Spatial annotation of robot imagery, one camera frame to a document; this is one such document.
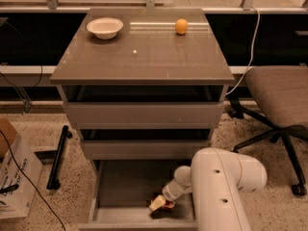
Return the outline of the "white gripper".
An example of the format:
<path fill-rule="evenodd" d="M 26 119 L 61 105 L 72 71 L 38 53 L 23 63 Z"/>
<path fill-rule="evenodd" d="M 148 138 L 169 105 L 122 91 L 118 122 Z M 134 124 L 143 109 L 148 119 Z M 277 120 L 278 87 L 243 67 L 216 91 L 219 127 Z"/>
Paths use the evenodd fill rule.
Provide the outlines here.
<path fill-rule="evenodd" d="M 191 182 L 180 182 L 172 179 L 162 190 L 163 195 L 158 195 L 149 205 L 149 210 L 155 212 L 166 204 L 166 201 L 175 201 L 181 195 L 192 191 Z"/>

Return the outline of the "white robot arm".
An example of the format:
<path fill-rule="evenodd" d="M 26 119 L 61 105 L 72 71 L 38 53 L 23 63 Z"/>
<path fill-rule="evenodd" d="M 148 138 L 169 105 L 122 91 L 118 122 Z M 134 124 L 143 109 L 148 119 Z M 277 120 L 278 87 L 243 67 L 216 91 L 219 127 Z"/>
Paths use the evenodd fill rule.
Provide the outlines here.
<path fill-rule="evenodd" d="M 267 172 L 255 158 L 213 147 L 197 151 L 180 166 L 149 205 L 155 212 L 190 193 L 197 231 L 251 231 L 239 192 L 258 192 Z"/>

